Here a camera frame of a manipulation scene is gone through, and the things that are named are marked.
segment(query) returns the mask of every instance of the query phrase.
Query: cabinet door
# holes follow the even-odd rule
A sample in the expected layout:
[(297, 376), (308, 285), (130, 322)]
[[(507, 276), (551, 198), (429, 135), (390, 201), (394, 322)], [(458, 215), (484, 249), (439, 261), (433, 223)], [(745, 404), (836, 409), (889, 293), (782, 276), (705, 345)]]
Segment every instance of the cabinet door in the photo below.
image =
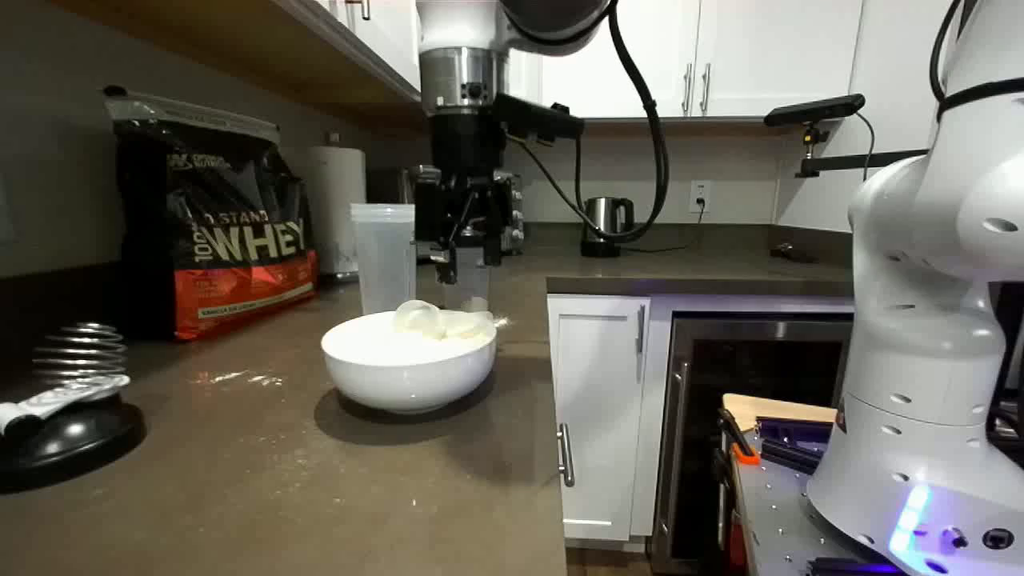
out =
[[(688, 64), (693, 60), (697, 0), (628, 0), (617, 2), (621, 34), (630, 49), (663, 114), (683, 114), (688, 100)], [(593, 43), (573, 54), (542, 60), (544, 107), (564, 102), (581, 118), (643, 118), (639, 95), (623, 72), (607, 20)]]
[(394, 72), (418, 89), (415, 0), (353, 0), (341, 20)]
[(850, 89), (863, 0), (705, 0), (697, 114), (766, 114)]
[(643, 299), (547, 299), (564, 527), (628, 541), (639, 434)]

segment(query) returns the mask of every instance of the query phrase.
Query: white wall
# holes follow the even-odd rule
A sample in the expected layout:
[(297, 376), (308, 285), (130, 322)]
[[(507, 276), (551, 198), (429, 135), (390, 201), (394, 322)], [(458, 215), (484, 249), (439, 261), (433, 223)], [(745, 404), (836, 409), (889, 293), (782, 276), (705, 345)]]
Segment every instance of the white wall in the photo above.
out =
[(192, 100), (281, 127), (281, 144), (374, 144), (295, 107), (37, 0), (0, 5), (0, 279), (117, 259), (121, 206), (101, 87)]
[[(946, 0), (863, 0), (855, 92), (878, 127), (875, 151), (931, 148), (933, 95), (927, 89), (927, 54)], [(822, 148), (822, 158), (866, 152), (866, 127), (845, 118)], [(847, 201), (861, 187), (861, 171), (836, 171), (816, 180), (783, 180), (783, 228), (847, 230)]]
[[(693, 180), (711, 180), (713, 187), (705, 223), (775, 223), (794, 135), (771, 135), (754, 120), (745, 127), (670, 124), (667, 140), (671, 180), (659, 223), (697, 221), (697, 211), (690, 211)], [(573, 148), (535, 151), (561, 187), (573, 191)], [(510, 148), (507, 158), (523, 175), (527, 221), (575, 221), (519, 148)], [(593, 196), (628, 196), (637, 201), (637, 221), (646, 217), (653, 206), (653, 148), (646, 127), (637, 124), (628, 135), (623, 127), (590, 127), (581, 140), (581, 198)]]

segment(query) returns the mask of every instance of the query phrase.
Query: white robot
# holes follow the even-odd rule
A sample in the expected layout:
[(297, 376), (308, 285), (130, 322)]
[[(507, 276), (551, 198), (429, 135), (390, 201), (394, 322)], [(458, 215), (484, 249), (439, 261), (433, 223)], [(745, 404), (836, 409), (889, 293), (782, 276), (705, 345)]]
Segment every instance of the white robot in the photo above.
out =
[[(498, 32), (511, 23), (551, 52), (551, 39), (581, 43), (607, 5), (418, 0), (436, 164), (460, 174), (442, 189), (464, 196), (498, 164), (480, 120), (494, 107)], [(1005, 354), (990, 280), (1024, 279), (1022, 24), (1024, 0), (977, 0), (946, 60), (931, 152), (881, 171), (850, 206), (855, 342), (843, 417), (806, 499), (921, 576), (1024, 573), (1024, 469), (987, 443)]]

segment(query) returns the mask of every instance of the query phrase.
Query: dark countertop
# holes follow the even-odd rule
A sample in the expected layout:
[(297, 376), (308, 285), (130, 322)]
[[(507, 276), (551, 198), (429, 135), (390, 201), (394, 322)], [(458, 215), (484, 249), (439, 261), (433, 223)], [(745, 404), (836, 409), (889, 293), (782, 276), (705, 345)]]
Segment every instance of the dark countertop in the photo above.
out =
[[(418, 289), (436, 300), (433, 268)], [(847, 268), (769, 259), (761, 228), (621, 259), (581, 259), (575, 228), (535, 228), (494, 276), (494, 310), (511, 322), (490, 383), (425, 419), (333, 392), (317, 342), (359, 313), (356, 285), (211, 342), (135, 345), (125, 401), (143, 409), (148, 443), (0, 495), (2, 573), (566, 573), (547, 292), (847, 293)]]

